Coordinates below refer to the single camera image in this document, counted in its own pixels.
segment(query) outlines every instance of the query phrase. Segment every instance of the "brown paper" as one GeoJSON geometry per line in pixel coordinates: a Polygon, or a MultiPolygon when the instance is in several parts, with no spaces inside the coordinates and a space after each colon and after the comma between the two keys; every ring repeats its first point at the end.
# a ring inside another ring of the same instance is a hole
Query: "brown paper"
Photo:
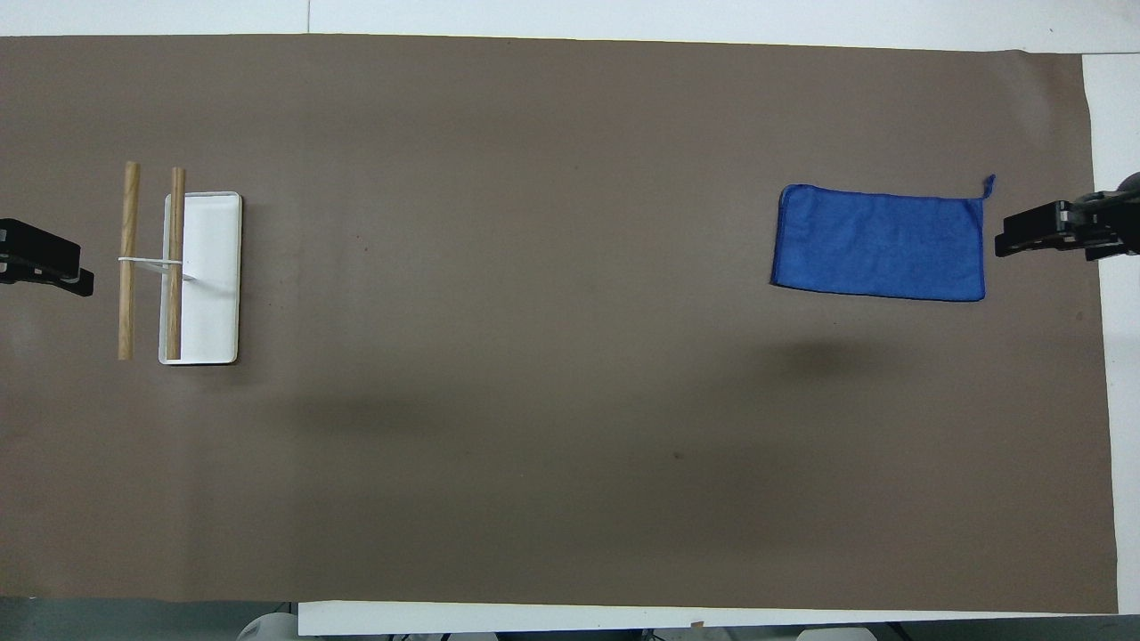
{"type": "MultiPolygon", "coordinates": [[[[0,590],[1116,609],[1097,269],[767,284],[790,182],[1091,189],[1076,56],[369,36],[0,40],[0,590]],[[115,360],[169,168],[245,198],[241,356],[115,360]]],[[[987,255],[992,253],[990,246],[987,255]]]]}

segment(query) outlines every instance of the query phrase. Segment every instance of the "wooden stick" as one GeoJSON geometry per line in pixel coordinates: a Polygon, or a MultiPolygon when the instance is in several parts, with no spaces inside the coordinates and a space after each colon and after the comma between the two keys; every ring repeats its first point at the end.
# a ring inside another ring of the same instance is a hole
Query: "wooden stick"
{"type": "MultiPolygon", "coordinates": [[[[186,170],[170,170],[170,235],[166,238],[166,258],[182,260],[182,209],[186,206],[186,170]]],[[[182,357],[182,266],[170,266],[170,287],[166,290],[166,360],[182,357]]]]}
{"type": "MultiPolygon", "coordinates": [[[[139,163],[128,162],[123,176],[123,228],[119,255],[135,255],[139,216],[139,163]]],[[[135,263],[119,261],[119,359],[135,356],[135,263]]]]}

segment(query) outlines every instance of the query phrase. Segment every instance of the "white table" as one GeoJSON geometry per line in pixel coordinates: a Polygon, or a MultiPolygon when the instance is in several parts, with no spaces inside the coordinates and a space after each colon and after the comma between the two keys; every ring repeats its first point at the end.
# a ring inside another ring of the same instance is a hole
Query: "white table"
{"type": "MultiPolygon", "coordinates": [[[[0,35],[376,33],[1089,54],[1097,189],[1140,171],[1140,3],[1114,0],[3,0],[0,35]]],[[[1058,194],[1057,197],[1076,194],[1058,194]]],[[[1076,257],[1058,257],[1058,268],[1076,257]]],[[[1121,614],[1140,614],[1140,259],[1100,263],[1121,614]]],[[[823,624],[1023,612],[321,601],[302,634],[823,624]]]]}

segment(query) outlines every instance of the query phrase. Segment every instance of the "white tray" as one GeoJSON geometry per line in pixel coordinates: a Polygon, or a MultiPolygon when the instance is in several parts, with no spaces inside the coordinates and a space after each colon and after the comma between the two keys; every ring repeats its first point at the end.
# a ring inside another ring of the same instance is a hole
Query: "white tray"
{"type": "MultiPolygon", "coordinates": [[[[158,332],[163,365],[223,365],[237,359],[237,313],[242,292],[242,197],[234,192],[186,194],[182,232],[181,358],[168,359],[165,332],[158,332]]],[[[170,196],[166,196],[163,248],[169,246],[170,196]]],[[[163,259],[170,259],[163,250],[163,259]]],[[[158,326],[166,326],[166,290],[162,276],[158,326]]]]}

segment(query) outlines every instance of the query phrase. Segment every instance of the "blue towel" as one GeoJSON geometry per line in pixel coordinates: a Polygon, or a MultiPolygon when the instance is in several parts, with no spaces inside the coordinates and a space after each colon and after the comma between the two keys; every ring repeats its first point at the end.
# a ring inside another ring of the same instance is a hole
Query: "blue towel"
{"type": "Polygon", "coordinates": [[[772,284],[839,294],[975,301],[982,202],[789,185],[780,195],[772,284]]]}

